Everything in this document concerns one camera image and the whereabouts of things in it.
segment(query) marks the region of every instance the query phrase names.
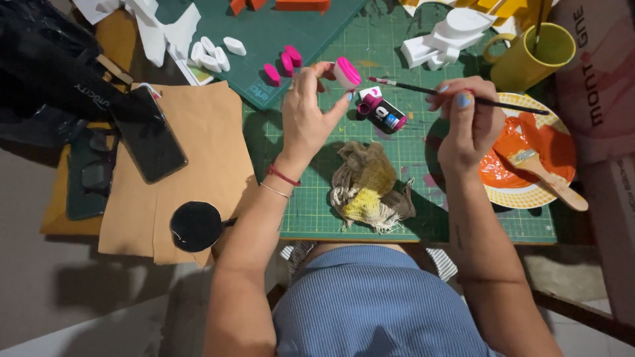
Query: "blue nail polish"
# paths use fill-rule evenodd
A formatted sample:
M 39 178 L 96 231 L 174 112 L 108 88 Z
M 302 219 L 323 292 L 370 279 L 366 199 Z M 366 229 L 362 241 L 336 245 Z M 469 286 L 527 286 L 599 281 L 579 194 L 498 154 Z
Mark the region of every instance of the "blue nail polish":
M 459 108 L 465 108 L 472 102 L 472 95 L 469 93 L 459 93 L 455 99 Z

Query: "tattoo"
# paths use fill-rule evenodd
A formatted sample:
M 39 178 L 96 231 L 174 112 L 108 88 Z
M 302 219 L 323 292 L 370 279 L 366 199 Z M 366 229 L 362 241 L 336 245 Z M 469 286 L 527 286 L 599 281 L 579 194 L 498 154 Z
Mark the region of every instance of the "tattoo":
M 454 229 L 457 232 L 457 246 L 458 246 L 458 249 L 459 250 L 463 250 L 463 243 L 461 243 L 461 233 L 460 233 L 460 231 L 458 229 L 458 224 L 454 225 Z

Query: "smartphone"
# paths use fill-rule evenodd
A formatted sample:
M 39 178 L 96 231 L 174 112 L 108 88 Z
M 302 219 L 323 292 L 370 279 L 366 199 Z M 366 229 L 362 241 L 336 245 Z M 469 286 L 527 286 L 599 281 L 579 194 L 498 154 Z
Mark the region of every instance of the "smartphone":
M 174 133 L 146 86 L 135 88 L 110 113 L 141 176 L 153 184 L 187 165 Z

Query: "bangle bracelet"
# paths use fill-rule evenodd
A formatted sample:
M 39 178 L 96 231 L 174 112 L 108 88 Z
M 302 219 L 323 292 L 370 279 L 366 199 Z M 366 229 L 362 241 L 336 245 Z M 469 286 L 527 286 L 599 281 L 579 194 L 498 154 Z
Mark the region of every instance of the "bangle bracelet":
M 275 176 L 278 176 L 279 178 L 289 182 L 291 185 L 294 185 L 295 187 L 298 187 L 300 185 L 300 181 L 296 182 L 296 181 L 288 178 L 287 176 L 284 176 L 280 171 L 276 170 L 276 167 L 273 164 L 269 165 L 269 167 L 266 169 L 265 173 L 267 175 L 271 175 L 273 173 Z
M 268 190 L 272 191 L 272 192 L 275 192 L 275 193 L 279 194 L 280 196 L 284 196 L 284 197 L 286 197 L 286 199 L 290 199 L 290 198 L 291 198 L 291 196 L 287 196 L 287 195 L 283 194 L 282 192 L 278 192 L 278 191 L 276 191 L 276 190 L 272 189 L 271 187 L 269 187 L 269 186 L 267 186 L 267 185 L 263 184 L 262 182 L 260 183 L 260 185 L 261 185 L 261 186 L 263 186 L 264 188 L 266 188 L 266 189 L 268 189 Z

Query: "black paper circle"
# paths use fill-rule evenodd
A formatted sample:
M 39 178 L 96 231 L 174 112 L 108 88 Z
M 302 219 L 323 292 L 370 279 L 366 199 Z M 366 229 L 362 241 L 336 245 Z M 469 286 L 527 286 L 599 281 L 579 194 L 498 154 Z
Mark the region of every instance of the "black paper circle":
M 223 225 L 216 207 L 207 202 L 190 201 L 174 211 L 170 229 L 174 245 L 196 253 L 216 243 Z

